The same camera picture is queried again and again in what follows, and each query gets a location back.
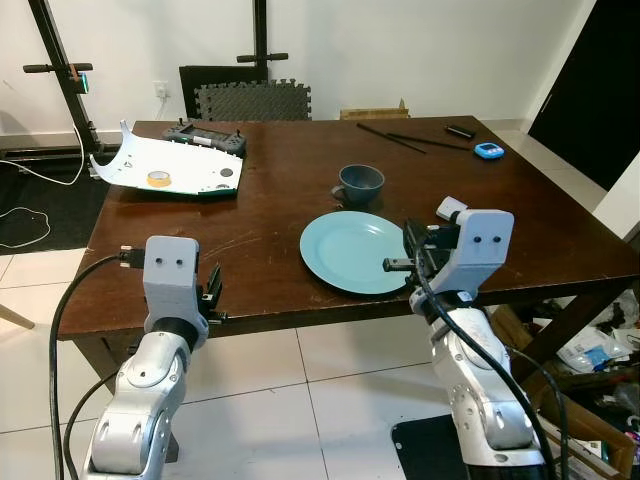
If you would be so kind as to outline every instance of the light blue plate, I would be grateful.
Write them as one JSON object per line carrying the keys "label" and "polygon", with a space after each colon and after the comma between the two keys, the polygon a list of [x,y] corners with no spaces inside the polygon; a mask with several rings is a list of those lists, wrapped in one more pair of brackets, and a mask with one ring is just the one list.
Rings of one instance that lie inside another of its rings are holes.
{"label": "light blue plate", "polygon": [[318,277],[353,293],[392,292],[405,285],[406,272],[385,272],[385,258],[404,258],[402,229],[361,212],[316,218],[300,237],[302,259]]}

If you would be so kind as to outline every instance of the dark brown table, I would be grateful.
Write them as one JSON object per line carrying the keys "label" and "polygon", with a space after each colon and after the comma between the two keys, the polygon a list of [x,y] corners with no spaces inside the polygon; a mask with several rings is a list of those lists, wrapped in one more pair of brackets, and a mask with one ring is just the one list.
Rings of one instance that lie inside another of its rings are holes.
{"label": "dark brown table", "polygon": [[[220,262],[219,309],[231,316],[213,336],[408,314],[406,291],[383,296],[342,292],[314,277],[298,250],[314,218],[335,211],[329,194],[341,167],[380,169],[386,184],[371,212],[397,225],[407,217],[441,223],[439,203],[451,195],[473,208],[515,215],[506,264],[481,288],[477,303],[493,305],[557,296],[577,298],[526,349],[544,361],[634,279],[638,256],[588,211],[473,117],[375,120],[383,131],[470,145],[444,132],[447,123],[477,131],[473,142],[495,141],[506,155],[487,162],[471,152],[423,145],[407,149],[356,128],[351,121],[204,124],[248,140],[237,197],[186,197],[112,186],[80,268],[119,251],[144,246],[150,235],[200,242],[199,280]],[[167,122],[137,122],[135,133],[160,138]],[[142,272],[104,267],[71,299],[60,327],[96,372],[110,373],[126,358],[146,315]],[[528,366],[514,365],[522,378]]]}

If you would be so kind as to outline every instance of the ceramic mug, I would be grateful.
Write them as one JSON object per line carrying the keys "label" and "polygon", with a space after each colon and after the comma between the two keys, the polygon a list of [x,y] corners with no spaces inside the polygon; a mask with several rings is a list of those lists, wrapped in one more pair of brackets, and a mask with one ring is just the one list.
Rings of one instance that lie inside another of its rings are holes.
{"label": "ceramic mug", "polygon": [[384,175],[368,165],[347,165],[338,174],[340,185],[331,189],[337,200],[361,205],[373,200],[384,185]]}

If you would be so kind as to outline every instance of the roll of tape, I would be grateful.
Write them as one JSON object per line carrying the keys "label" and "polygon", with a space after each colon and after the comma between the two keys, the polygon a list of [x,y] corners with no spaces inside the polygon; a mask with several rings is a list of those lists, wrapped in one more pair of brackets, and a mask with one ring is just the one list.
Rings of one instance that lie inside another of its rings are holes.
{"label": "roll of tape", "polygon": [[171,185],[171,176],[167,172],[151,172],[147,175],[147,183],[152,187],[166,187]]}

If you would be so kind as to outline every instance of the black chopstick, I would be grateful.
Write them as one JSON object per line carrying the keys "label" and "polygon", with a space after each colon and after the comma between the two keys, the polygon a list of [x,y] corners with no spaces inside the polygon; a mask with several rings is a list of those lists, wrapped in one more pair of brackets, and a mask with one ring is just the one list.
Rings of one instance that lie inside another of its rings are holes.
{"label": "black chopstick", "polygon": [[383,138],[386,138],[387,140],[391,140],[392,142],[396,142],[396,143],[399,143],[400,145],[404,145],[405,147],[409,147],[412,150],[416,150],[416,151],[418,151],[420,153],[423,153],[423,154],[427,153],[424,150],[422,150],[421,148],[415,147],[415,146],[413,146],[413,145],[411,145],[411,144],[409,144],[407,142],[403,142],[402,140],[400,140],[398,138],[394,138],[391,135],[387,135],[386,133],[381,132],[379,130],[376,130],[375,128],[371,128],[368,125],[363,125],[362,123],[358,122],[358,123],[356,123],[356,126],[358,128],[363,129],[363,130],[366,130],[367,132],[373,133],[374,135],[379,135],[379,136],[381,136]]}
{"label": "black chopstick", "polygon": [[469,147],[462,147],[460,145],[453,145],[451,143],[436,142],[435,140],[427,140],[426,138],[410,137],[409,135],[402,135],[400,133],[389,132],[387,133],[387,135],[389,135],[392,138],[401,138],[403,140],[411,140],[414,142],[428,143],[429,145],[438,145],[440,147],[455,148],[457,150],[471,150]]}

